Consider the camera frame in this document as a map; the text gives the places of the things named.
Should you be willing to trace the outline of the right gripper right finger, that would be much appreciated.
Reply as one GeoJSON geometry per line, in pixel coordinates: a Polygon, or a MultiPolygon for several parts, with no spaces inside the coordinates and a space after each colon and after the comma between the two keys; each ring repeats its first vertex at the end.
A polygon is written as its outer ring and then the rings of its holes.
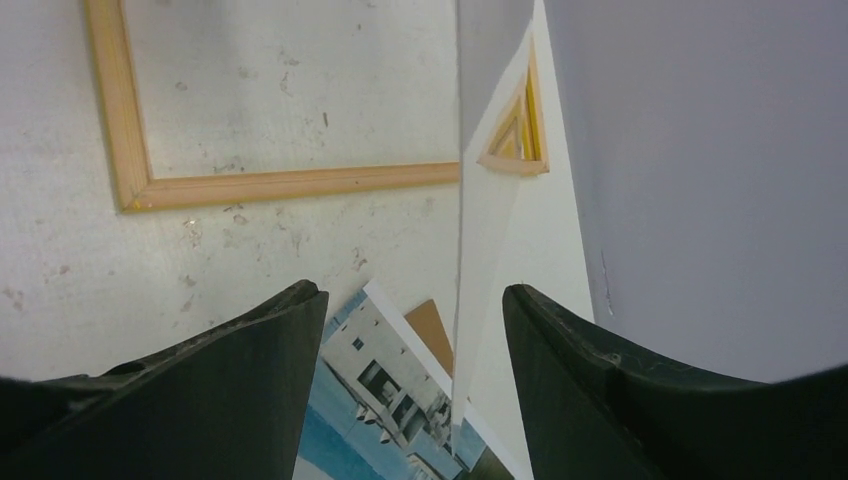
{"type": "Polygon", "coordinates": [[[847,370],[761,383],[673,360],[535,288],[502,311],[538,479],[843,479],[847,370]]]}

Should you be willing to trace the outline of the brown cardboard backing board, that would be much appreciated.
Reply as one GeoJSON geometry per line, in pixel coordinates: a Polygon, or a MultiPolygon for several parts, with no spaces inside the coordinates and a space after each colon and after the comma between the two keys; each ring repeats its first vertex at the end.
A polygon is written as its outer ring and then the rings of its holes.
{"type": "Polygon", "coordinates": [[[405,319],[439,365],[453,377],[454,353],[437,305],[429,299],[405,315],[405,319]]]}

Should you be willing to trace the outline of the sky and building photo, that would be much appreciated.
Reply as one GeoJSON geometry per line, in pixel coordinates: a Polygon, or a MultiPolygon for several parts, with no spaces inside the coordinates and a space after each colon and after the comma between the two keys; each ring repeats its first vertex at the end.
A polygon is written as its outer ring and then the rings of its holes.
{"type": "Polygon", "coordinates": [[[371,280],[325,324],[295,479],[530,479],[371,280]]]}

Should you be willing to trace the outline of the yellow picture frame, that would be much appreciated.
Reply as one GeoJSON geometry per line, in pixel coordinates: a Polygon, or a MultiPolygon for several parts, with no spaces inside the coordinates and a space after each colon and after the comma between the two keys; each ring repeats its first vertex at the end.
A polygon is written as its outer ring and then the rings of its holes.
{"type": "Polygon", "coordinates": [[[113,192],[123,214],[456,183],[457,161],[157,178],[121,1],[82,4],[113,192]]]}

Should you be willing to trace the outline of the clear acrylic glazing sheet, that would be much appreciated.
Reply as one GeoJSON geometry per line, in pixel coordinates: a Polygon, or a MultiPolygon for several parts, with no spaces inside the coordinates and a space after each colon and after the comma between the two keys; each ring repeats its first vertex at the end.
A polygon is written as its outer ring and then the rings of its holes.
{"type": "Polygon", "coordinates": [[[502,314],[506,287],[528,284],[592,314],[584,247],[541,1],[456,5],[461,148],[457,306],[451,397],[517,479],[532,477],[502,314]],[[533,89],[548,169],[522,175],[480,163],[508,106],[533,89]]]}

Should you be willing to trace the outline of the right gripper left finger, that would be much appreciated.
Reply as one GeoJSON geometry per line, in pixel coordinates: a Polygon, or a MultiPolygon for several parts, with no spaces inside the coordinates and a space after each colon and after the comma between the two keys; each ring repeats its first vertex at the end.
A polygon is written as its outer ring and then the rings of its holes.
{"type": "Polygon", "coordinates": [[[288,479],[329,295],[298,281],[98,376],[1,381],[5,479],[288,479]]]}

